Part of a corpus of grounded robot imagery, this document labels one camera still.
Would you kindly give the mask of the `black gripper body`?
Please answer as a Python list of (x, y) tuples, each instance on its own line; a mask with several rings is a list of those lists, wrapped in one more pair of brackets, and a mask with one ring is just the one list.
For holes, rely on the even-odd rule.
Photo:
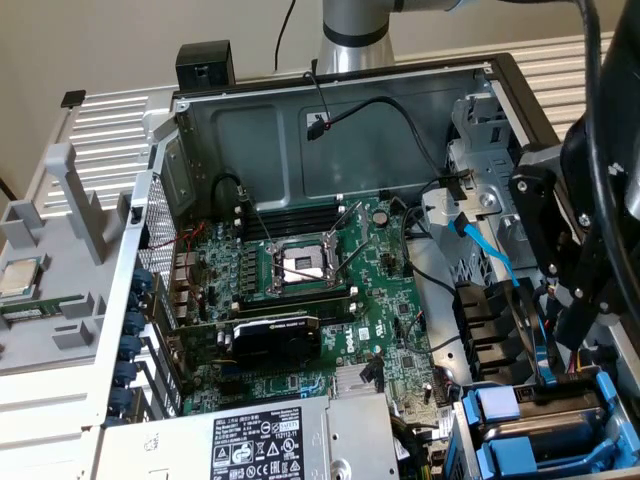
[(626, 1), (606, 53), (593, 1), (577, 1), (585, 48), (588, 171), (621, 294), (639, 298), (639, 3)]

